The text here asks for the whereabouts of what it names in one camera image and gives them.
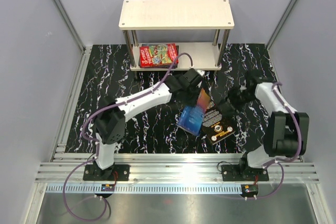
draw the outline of metal shelf leg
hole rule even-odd
[[[222,61],[222,55],[224,52],[224,49],[226,48],[226,43],[227,43],[227,39],[229,38],[229,34],[230,34],[230,30],[224,30],[224,35],[223,35],[223,41],[221,44],[221,47],[219,48],[219,55],[218,55],[218,61],[217,61],[217,67],[219,67],[221,65],[221,61]]]
[[[139,43],[138,43],[138,38],[137,38],[137,32],[135,30],[132,30],[132,37],[133,37],[133,45],[135,47],[138,47]]]
[[[217,46],[217,43],[218,43],[218,37],[219,37],[219,32],[220,32],[219,29],[215,31],[214,42],[212,42],[212,45],[213,45],[213,46]]]
[[[130,58],[131,58],[131,66],[135,68],[137,64],[135,64],[130,36],[127,30],[123,30],[122,32],[124,33],[128,54],[130,55]]]

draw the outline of black marble floor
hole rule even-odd
[[[248,70],[259,70],[261,78],[276,80],[264,44],[227,44],[221,71],[215,78],[211,73],[206,73],[214,101],[224,98],[234,84],[244,84],[244,74]],[[134,94],[158,82],[164,72],[141,72],[138,80],[134,79],[134,75],[130,71],[130,59],[125,45],[93,46],[66,152],[95,151],[93,143],[81,139],[80,129],[84,120],[97,110],[101,97],[110,95],[118,98]],[[252,151],[262,144],[268,114],[258,101],[247,104],[234,117],[233,120],[237,123],[236,133],[214,146],[204,134],[195,137],[177,127],[182,111],[182,104],[176,101],[138,114],[128,121],[125,137],[118,144],[116,152],[236,153]]]

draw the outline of shelf bottom board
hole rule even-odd
[[[217,67],[219,48],[213,46],[212,42],[182,42],[175,43],[179,46],[179,53],[187,52],[193,59],[195,69],[199,70],[220,70],[222,67]],[[167,71],[166,68],[140,68],[139,57],[142,44],[139,43],[138,47],[133,46],[133,55],[136,63],[136,67],[131,67],[132,71]],[[191,63],[188,56],[181,56],[178,59],[179,63],[177,68],[172,69],[174,71],[186,71],[190,69]]]

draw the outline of red book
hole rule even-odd
[[[167,68],[177,57],[176,45],[172,44],[142,44],[140,47],[141,68]]]

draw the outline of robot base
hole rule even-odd
[[[250,168],[241,172],[239,165],[222,165],[221,170],[224,182],[235,182],[242,180],[254,182],[257,175],[258,181],[269,181],[267,170],[261,168]]]
[[[130,175],[129,165],[112,165],[109,168],[102,170],[94,162],[92,165],[86,165],[83,175],[84,181],[114,181],[113,173],[118,174],[117,181],[128,181]]]

